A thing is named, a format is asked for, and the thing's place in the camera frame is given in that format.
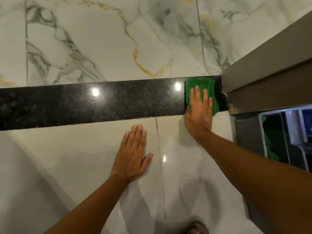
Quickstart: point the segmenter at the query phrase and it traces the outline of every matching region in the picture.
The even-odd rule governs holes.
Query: person's right arm
[[[190,92],[185,124],[228,180],[271,222],[277,233],[312,233],[312,175],[245,150],[211,132],[212,100]]]

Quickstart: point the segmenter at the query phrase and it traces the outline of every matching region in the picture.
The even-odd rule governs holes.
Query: black stone strip
[[[220,111],[227,110],[221,76]],[[187,78],[129,80],[0,89],[0,130],[182,115]]]

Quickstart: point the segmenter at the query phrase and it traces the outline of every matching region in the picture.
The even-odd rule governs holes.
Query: person's left arm
[[[45,234],[99,234],[127,185],[141,177],[150,164],[152,153],[142,163],[145,139],[141,124],[127,131],[107,181]]]

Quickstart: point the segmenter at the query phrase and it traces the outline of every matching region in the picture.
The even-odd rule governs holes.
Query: tile floor
[[[148,173],[123,194],[103,233],[179,233],[192,219],[211,233],[261,233],[182,116],[2,132],[0,232],[42,233],[68,213],[107,179],[124,132],[138,123],[148,132],[146,153],[154,158]],[[227,112],[216,114],[213,131],[232,140]],[[25,193],[29,199],[21,198]],[[20,224],[9,228],[16,219]]]
[[[0,87],[216,75],[311,10],[312,0],[0,0]]]

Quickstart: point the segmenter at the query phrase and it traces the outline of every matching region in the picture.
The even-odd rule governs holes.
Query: foot
[[[209,234],[209,231],[204,224],[195,221],[191,223],[186,234]]]

